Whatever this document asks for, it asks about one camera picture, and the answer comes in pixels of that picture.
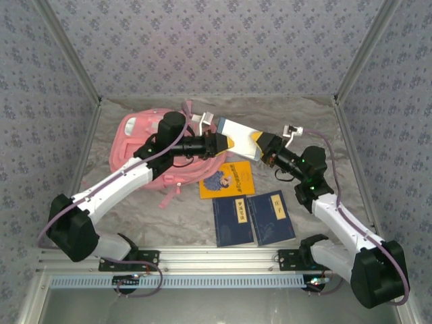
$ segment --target black cable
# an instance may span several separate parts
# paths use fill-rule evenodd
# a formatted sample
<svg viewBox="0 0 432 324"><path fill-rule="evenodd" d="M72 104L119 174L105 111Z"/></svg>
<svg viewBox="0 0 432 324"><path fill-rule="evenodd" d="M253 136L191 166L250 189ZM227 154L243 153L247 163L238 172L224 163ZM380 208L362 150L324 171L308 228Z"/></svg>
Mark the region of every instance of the black cable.
<svg viewBox="0 0 432 324"><path fill-rule="evenodd" d="M277 170L275 171L275 178L278 179L279 181L282 181L282 182L291 182L292 180L295 179L295 177L292 177L292 179L281 179L281 178L278 178L278 177L277 177L277 172L278 172L278 171L282 171L282 173L287 173L287 172L284 171L284 170L282 170L282 169L277 169Z"/></svg>
<svg viewBox="0 0 432 324"><path fill-rule="evenodd" d="M192 160L187 162L187 164L185 164L185 165L174 165L173 164L173 167L187 167L187 166L191 165L192 163L194 163L194 160L195 160L195 157L192 157Z"/></svg>
<svg viewBox="0 0 432 324"><path fill-rule="evenodd" d="M190 126L188 126L187 128L186 128L186 130L193 136L193 137L195 137L195 132L194 132L194 130L192 129L192 127L190 127Z"/></svg>

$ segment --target wire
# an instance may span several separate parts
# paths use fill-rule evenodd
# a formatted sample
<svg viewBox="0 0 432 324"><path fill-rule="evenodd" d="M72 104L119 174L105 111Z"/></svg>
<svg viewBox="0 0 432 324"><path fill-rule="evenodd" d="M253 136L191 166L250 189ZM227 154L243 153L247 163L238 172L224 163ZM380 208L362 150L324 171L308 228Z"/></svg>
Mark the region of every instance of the wire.
<svg viewBox="0 0 432 324"><path fill-rule="evenodd" d="M175 164L173 164L173 167L187 167L187 166L191 165L192 163L194 163L194 160L195 160L195 157L192 157L192 160L190 160L186 164L184 164L184 165L175 165Z"/></svg>
<svg viewBox="0 0 432 324"><path fill-rule="evenodd" d="M275 178L276 178L277 180L279 180L279 181L283 181L283 182L291 182L292 180L295 179L295 177L292 177L292 179L281 179L281 178L278 178L278 177L277 177L277 172L278 172L278 171L282 171L282 173L287 173L287 172L284 171L284 170L282 170L282 169L277 169L277 170L275 171Z"/></svg>
<svg viewBox="0 0 432 324"><path fill-rule="evenodd" d="M193 137L195 137L195 132L194 132L194 130L192 129L192 127L190 127L190 126L188 126L188 128L186 128L186 130L193 136Z"/></svg>
<svg viewBox="0 0 432 324"><path fill-rule="evenodd" d="M122 176L124 176L125 173L128 173L129 171L133 170L134 168L147 163L149 161L152 161L162 155L164 155L166 152L168 152L171 147L173 147L174 145L176 145L183 137L188 125L189 125L189 121L190 121L190 116L189 116L189 112L187 111L187 107L185 107L185 105L182 105L182 110L186 116L186 122L184 123L183 129L180 132L179 136L170 144L168 145L165 149L163 149L161 152L152 155L151 157L148 157L147 159L144 159L142 161L139 161L138 163L135 163L134 165L131 165L130 167L127 167L126 169L124 169L123 173L118 173L116 176L112 177L111 179L109 179L108 181L104 182L103 184L101 184L99 187L97 187L96 189L94 189L91 193L89 193L87 196L85 196L84 198L72 203L71 205L67 206L65 209L63 209L62 211L60 211L58 214L56 214L56 216L54 216L49 222L48 224L46 224L46 226L42 229L42 231L39 233L38 238L37 238L37 246L39 248L46 248L49 250L57 250L58 247L56 246L45 246L42 243L43 240L43 236L47 233L47 231L51 228L51 226L60 219L60 217L63 217L67 212L71 211L72 209L74 209L75 207L77 207L78 205L82 204L87 198L91 198L94 195L96 195L98 192L100 192L102 189L106 188L108 185L112 184L114 181L116 181L117 179L121 178Z"/></svg>
<svg viewBox="0 0 432 324"><path fill-rule="evenodd" d="M162 270L160 270L160 268L156 264L151 263L151 262L147 262L147 261L119 261L119 260L114 260L114 259L110 259L110 258L104 258L104 259L107 261L110 261L110 262L120 263L123 265L145 265L147 268L152 267L153 269L157 270L157 272L159 272L159 277L160 277L159 284L157 285L157 287L155 289L153 289L151 292L148 292L146 294L134 294L134 295L122 294L120 292L120 286L125 282L126 279L120 280L119 282L117 282L117 287L115 288L115 291L118 293L119 297L144 298L144 297L153 296L154 294L159 292L159 290L161 290L162 283L163 283L163 274L162 274Z"/></svg>
<svg viewBox="0 0 432 324"><path fill-rule="evenodd" d="M404 286L404 297L403 297L403 299L401 299L398 302L389 302L389 304L394 305L394 306L401 306L401 305L405 304L408 301L408 297L410 295L410 288L408 285L408 280L406 279L406 276L405 276L402 268L396 262L394 257L392 257L391 254L388 253L388 251L386 249L384 249L384 247L380 243L378 243L376 240L374 240L373 238L368 236L365 231L363 231L361 228L359 228L351 219L348 218L348 216L345 215L344 211L340 207L342 190L340 188L340 184L339 184L339 180L338 180L338 174L336 173L335 156L334 156L330 141L327 139L327 137L323 133L318 132L316 130L303 129L303 132L307 133L307 134L314 134L314 135L320 136L324 140L327 147L329 148L330 157L331 157L331 165L333 167L333 175L334 175L335 183L336 183L336 187L337 187L337 199L336 199L337 210L339 211L342 218L344 218L344 220L348 224L350 224L352 228L354 228L360 235L364 236L367 240L369 240L369 242L372 242L388 258L388 260L395 267L396 271L398 272L398 275L400 276L400 279L402 280L402 284Z"/></svg>

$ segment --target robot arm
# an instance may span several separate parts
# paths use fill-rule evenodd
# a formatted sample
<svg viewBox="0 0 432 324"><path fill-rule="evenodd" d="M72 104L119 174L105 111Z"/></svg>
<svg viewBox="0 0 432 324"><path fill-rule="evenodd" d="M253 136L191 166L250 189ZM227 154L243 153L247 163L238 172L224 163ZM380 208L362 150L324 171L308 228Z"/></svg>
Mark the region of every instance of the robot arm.
<svg viewBox="0 0 432 324"><path fill-rule="evenodd" d="M47 231L48 237L71 260L81 261L89 255L136 260L134 253L138 248L127 237L96 233L95 225L101 217L132 191L153 181L170 168L175 156L198 156L206 159L234 145L229 137L222 134L200 133L200 136L183 137L169 152L147 162L149 157L162 152L180 135L185 122L185 117L180 113L165 114L159 122L154 140L149 138L121 169L71 198L61 194L53 200L49 220L76 204ZM303 262L306 265L324 265L341 275L351 283L354 294L367 308L403 295L404 286L395 267L366 236L379 242L407 277L404 252L400 245L394 241L385 242L370 232L338 202L324 178L327 164L323 148L309 146L298 156L288 150L288 147L294 135L301 135L302 129L290 126L284 132L287 133L285 136L288 140L265 132L252 135L261 150L261 161L269 167L277 165L300 181L294 187L298 202L326 223L344 245L344 248L336 246L323 235L305 239L300 243L299 249Z"/></svg>
<svg viewBox="0 0 432 324"><path fill-rule="evenodd" d="M207 159L234 145L227 136L205 132L200 136L183 137L168 153L146 162L179 136L185 122L186 119L181 113L165 114L159 122L156 136L149 138L120 169L71 198L64 194L54 198L49 221L62 210L77 204L47 231L48 237L72 261L82 261L90 255L114 260L133 260L137 247L127 237L121 234L103 234L95 230L95 225L106 212L131 192L168 170L173 165L175 156Z"/></svg>
<svg viewBox="0 0 432 324"><path fill-rule="evenodd" d="M270 167L277 165L300 181L294 187L298 202L326 223L344 245L336 246L324 235L305 239L299 249L304 263L318 263L340 274L367 308L407 294L402 247L372 233L338 201L324 178L327 164L323 148L306 147L300 157L288 150L293 136L302 133L292 126L289 130L290 141L264 132L252 135L261 150L261 161Z"/></svg>

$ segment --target white wallpaper with pattern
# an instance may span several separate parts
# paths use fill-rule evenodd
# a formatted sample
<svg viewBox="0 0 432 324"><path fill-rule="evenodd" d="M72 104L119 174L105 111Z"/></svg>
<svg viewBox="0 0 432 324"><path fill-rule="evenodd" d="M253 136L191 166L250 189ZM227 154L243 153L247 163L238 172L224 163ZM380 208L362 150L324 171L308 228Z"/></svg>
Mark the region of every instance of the white wallpaper with pattern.
<svg viewBox="0 0 432 324"><path fill-rule="evenodd" d="M333 94L382 0L51 0L100 95Z"/></svg>
<svg viewBox="0 0 432 324"><path fill-rule="evenodd" d="M403 1L344 109L387 239L432 323L432 3Z"/></svg>
<svg viewBox="0 0 432 324"><path fill-rule="evenodd" d="M49 203L68 189L92 103L32 2L0 1L0 323L15 323Z"/></svg>

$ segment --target yellow book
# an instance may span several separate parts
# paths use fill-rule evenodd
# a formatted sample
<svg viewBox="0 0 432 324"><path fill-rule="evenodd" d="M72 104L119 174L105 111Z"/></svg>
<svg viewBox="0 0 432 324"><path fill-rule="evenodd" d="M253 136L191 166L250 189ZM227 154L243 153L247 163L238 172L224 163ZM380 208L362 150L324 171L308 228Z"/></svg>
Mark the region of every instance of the yellow book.
<svg viewBox="0 0 432 324"><path fill-rule="evenodd" d="M200 181L201 199L254 193L249 161L224 163L215 174Z"/></svg>

